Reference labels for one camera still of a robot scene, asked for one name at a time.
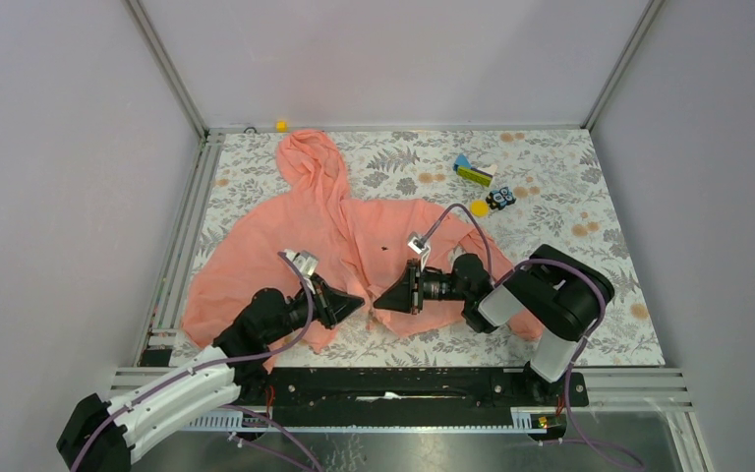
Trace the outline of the salmon pink hooded jacket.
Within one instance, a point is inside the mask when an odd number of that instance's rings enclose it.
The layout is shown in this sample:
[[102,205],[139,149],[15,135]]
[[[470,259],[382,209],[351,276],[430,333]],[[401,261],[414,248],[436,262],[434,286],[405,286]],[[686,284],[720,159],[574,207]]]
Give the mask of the salmon pink hooded jacket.
[[319,258],[319,273],[366,305],[334,329],[313,323],[301,341],[286,337],[280,366],[482,366],[528,357],[541,324],[520,311],[491,334],[469,328],[458,302],[429,302],[422,313],[377,310],[375,300],[411,257],[411,233],[429,233],[430,265],[449,269],[462,253],[491,260],[495,276],[514,252],[492,224],[480,236],[453,203],[477,188],[453,160],[504,157],[506,135],[485,132],[345,133],[299,131],[286,137],[235,135],[225,143],[206,211],[181,328],[203,347],[265,287],[286,294],[299,284],[280,259],[286,249]]

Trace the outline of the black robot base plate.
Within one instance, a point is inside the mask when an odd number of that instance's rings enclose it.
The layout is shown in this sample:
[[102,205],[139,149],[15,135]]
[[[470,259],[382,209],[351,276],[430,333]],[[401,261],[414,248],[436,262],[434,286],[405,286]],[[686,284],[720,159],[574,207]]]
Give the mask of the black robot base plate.
[[530,370],[497,367],[276,368],[242,388],[235,404],[261,413],[348,419],[360,414],[479,418],[480,411],[550,415],[590,403],[584,378],[546,383]]

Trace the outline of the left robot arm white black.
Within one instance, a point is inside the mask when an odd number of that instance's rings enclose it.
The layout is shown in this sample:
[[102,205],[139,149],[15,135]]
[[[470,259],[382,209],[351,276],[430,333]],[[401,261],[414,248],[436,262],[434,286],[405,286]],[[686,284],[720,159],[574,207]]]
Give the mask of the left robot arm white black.
[[94,393],[74,408],[56,449],[72,471],[128,471],[162,441],[202,415],[236,400],[262,398],[272,344],[310,323],[333,328],[363,298],[330,287],[319,275],[292,297],[257,291],[247,307],[188,363],[155,381],[103,400]]

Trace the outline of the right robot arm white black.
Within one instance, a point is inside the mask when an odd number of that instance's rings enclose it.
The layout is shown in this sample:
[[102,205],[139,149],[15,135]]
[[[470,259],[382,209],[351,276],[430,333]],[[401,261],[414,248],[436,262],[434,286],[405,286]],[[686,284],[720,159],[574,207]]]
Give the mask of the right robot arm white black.
[[613,296],[613,286],[601,273],[544,244],[498,282],[474,254],[457,257],[450,272],[411,260],[374,307],[417,315],[428,300],[460,301],[466,324],[485,334],[528,311],[542,334],[527,364],[532,372],[524,389],[534,403],[548,405],[562,394],[562,378]]

